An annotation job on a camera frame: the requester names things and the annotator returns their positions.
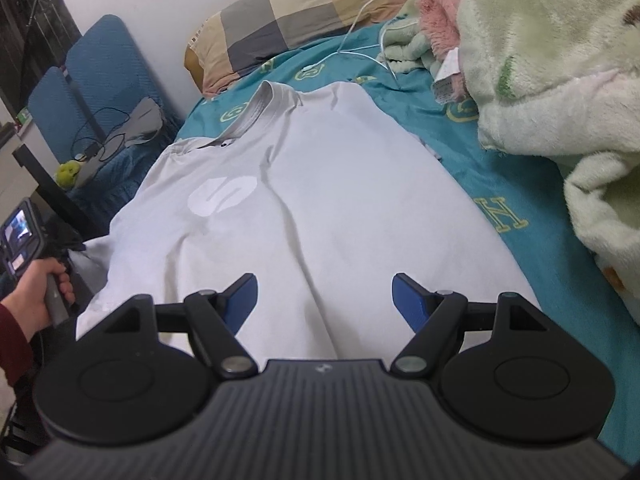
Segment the pillow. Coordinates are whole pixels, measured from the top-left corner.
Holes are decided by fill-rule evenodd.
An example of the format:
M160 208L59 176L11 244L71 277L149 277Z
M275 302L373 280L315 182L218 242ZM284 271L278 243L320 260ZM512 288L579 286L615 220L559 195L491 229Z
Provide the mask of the pillow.
M239 0L211 16L188 44L184 65L213 97L265 61L310 40L345 33L368 0ZM359 27L394 17L406 0L376 0Z

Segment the black cable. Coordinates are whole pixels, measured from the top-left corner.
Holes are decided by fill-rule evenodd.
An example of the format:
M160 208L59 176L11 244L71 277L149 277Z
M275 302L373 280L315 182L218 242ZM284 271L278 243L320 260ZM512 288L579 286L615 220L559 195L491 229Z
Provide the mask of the black cable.
M14 401L14 403L11 405L11 408L9 408L9 412L7 413L4 424L2 425L2 430L0 432L0 442L2 441L2 439L4 439L4 434L6 433L6 430L9 428L9 425L11 424L11 419L15 414L15 407L16 407L16 401Z
M120 148L122 147L122 145L124 144L124 137L125 137L126 132L122 132L121 134L117 134L116 136L111 137L111 139L108 139L103 145L102 145L102 149L104 150L104 153L107 152L107 144L109 144L113 139L117 139L118 137L121 137L120 139L120 143L117 147L117 149L111 153L110 156L108 156L107 158L102 158L102 156L104 155L104 153L100 156L100 158L98 159L99 162L107 162L113 155L115 155L116 153L118 153L120 151Z
M118 124L118 125L114 126L114 127L111 129L111 131L110 131L109 133L111 133L111 132L112 132L113 130L115 130L116 128L121 127L124 123L126 123L126 122L131 118L131 116L130 116L128 113L126 113L126 112L124 112L124 111L120 110L119 108L114 108L114 107L112 107L112 106L103 106L102 108L98 108L98 109L97 109L97 110L96 110L96 111L91 115L91 117L92 117L92 118L94 118L98 113L100 113L100 112L101 112L101 111L103 111L103 110L114 110L114 111L116 111L116 112L120 112L121 114L124 114L124 115L126 115L126 116L127 116L127 118L126 118L123 122L121 122L120 124ZM87 126L87 124L89 123L89 121L90 121L90 120L91 120L91 119L87 119L87 120L82 124L82 126L80 126L80 127L76 130L76 132L74 133L74 138L73 138L73 140L71 141L71 148L69 149L69 151L70 151L70 160L74 160L74 159L76 158L76 155L77 155L77 153L75 153L75 150L76 150L76 142L78 142L79 140L91 139L93 142L97 142L98 144L100 144L100 146L101 146L101 147L104 147L104 144L103 144L103 143L101 143L101 142L100 142L98 139L96 139L95 137L80 137L80 138L78 138L78 134L82 131L82 129L83 129L85 126Z

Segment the t-shirt logo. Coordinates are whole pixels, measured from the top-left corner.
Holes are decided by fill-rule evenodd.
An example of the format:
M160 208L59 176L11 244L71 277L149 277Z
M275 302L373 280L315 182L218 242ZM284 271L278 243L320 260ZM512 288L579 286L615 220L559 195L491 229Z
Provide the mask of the t-shirt logo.
M258 187L254 176L238 176L228 182L226 176L210 178L195 189L187 199L192 213L207 217L239 205Z

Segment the gray cloth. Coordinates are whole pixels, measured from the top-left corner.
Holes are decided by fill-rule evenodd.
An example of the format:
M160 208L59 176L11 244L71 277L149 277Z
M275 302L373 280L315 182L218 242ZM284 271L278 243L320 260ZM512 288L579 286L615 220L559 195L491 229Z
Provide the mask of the gray cloth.
M130 113L129 119L113 130L96 155L86 161L78 173L74 187L82 187L122 148L149 142L162 129L162 110L152 98L145 97Z
M92 297L107 284L107 269L100 264L99 258L89 259L84 251L69 251L69 260Z

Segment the light green plush blanket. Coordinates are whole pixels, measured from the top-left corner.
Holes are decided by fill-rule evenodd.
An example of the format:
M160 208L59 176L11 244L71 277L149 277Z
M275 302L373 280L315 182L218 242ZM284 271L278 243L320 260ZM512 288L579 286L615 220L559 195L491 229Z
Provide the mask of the light green plush blanket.
M458 28L480 142L574 161L575 233L640 324L640 0L462 0Z
M389 63L389 68L394 72L407 73L415 68L431 69L433 66L437 72L439 63L431 52L429 40L420 30L419 0L407 0L398 15L390 20L382 29L383 54L378 55L378 60Z

